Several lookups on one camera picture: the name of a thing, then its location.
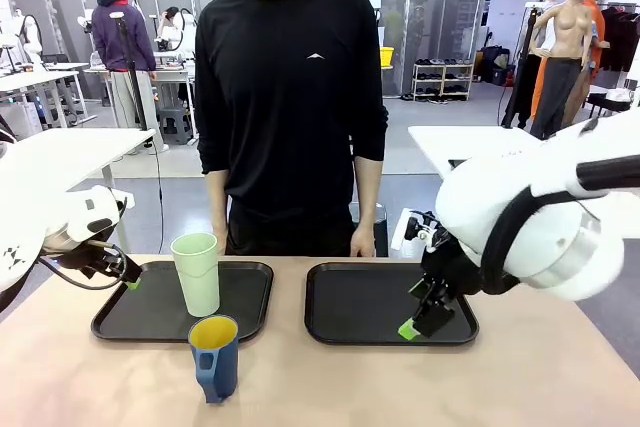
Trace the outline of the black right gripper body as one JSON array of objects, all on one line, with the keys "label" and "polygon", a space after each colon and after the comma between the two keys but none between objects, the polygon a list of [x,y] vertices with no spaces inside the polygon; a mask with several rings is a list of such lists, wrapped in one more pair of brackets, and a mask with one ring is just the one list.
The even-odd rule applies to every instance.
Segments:
[{"label": "black right gripper body", "polygon": [[435,249],[426,249],[421,267],[433,298],[457,298],[481,290],[480,269],[455,238],[443,241]]}]

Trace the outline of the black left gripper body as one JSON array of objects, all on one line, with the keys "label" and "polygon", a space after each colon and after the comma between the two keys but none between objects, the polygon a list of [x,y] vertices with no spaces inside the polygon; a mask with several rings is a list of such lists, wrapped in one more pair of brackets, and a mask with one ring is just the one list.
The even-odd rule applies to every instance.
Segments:
[{"label": "black left gripper body", "polygon": [[95,240],[61,254],[59,265],[83,275],[122,275],[125,269],[122,255],[114,244]]}]

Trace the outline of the person's left hand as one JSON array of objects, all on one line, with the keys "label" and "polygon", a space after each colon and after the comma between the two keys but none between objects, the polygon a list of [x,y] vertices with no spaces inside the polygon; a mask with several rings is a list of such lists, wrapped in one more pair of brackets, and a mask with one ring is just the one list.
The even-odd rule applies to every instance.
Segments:
[{"label": "person's left hand", "polygon": [[351,257],[373,258],[376,256],[375,235],[372,226],[359,225],[351,238]]}]

